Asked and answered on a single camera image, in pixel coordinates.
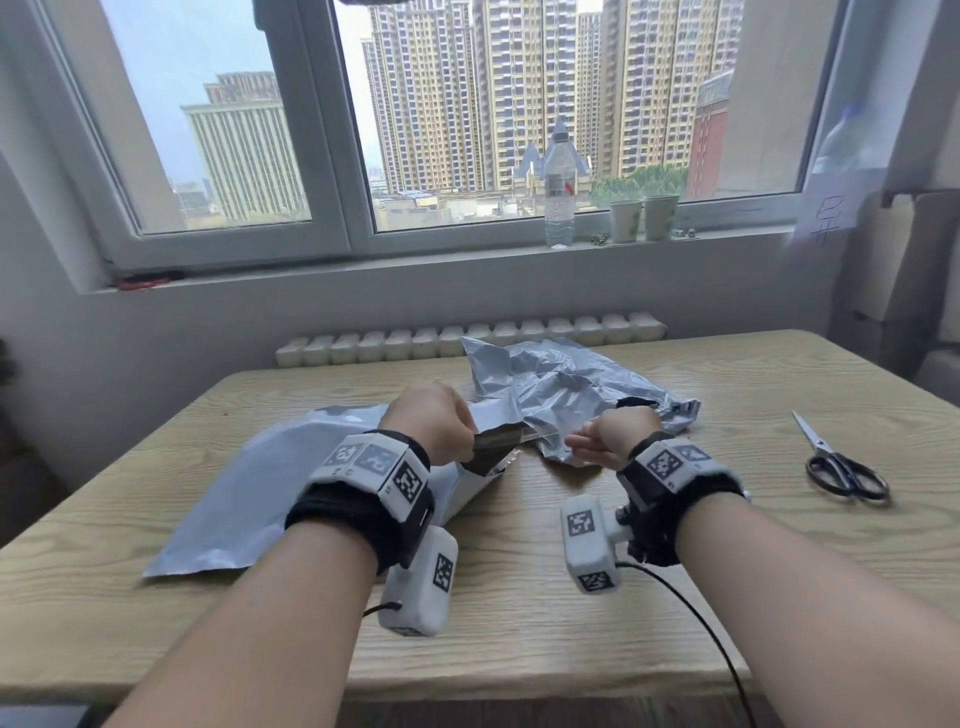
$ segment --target paper cup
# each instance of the paper cup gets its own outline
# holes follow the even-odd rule
[[[610,203],[610,237],[614,243],[636,242],[642,209],[643,203],[637,200]]]
[[[645,226],[647,242],[669,240],[672,236],[673,218],[677,214],[680,195],[653,195],[643,198],[643,203],[647,207]]]

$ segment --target forearm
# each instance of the forearm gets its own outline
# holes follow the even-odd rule
[[[376,572],[356,532],[293,526],[133,691],[108,728],[333,726]]]
[[[960,627],[739,496],[684,516],[677,552],[781,719],[953,726]]]

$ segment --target scissors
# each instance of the scissors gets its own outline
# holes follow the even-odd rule
[[[890,486],[876,471],[837,452],[796,412],[793,417],[813,446],[813,456],[806,461],[806,474],[814,483],[835,496],[890,502]]]

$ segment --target hand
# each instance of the hand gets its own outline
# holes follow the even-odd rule
[[[387,407],[382,429],[392,429],[423,445],[432,465],[473,458],[473,435],[477,425],[469,407],[456,390],[439,379],[412,384]]]
[[[564,442],[584,462],[618,471],[626,467],[633,448],[661,429],[653,407],[621,407],[594,417]]]

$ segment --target window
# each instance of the window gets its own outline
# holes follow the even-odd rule
[[[664,191],[698,229],[782,221],[835,58],[823,10],[846,3],[770,43],[743,35],[745,9],[806,17],[806,0],[715,2],[621,0],[610,28],[602,0],[6,0],[0,22],[26,29],[13,51],[64,165],[109,257],[138,270],[538,242],[558,120],[578,234],[618,197]],[[770,57],[742,56],[751,43]],[[777,82],[789,104],[762,103]],[[458,217],[475,208],[490,214]]]

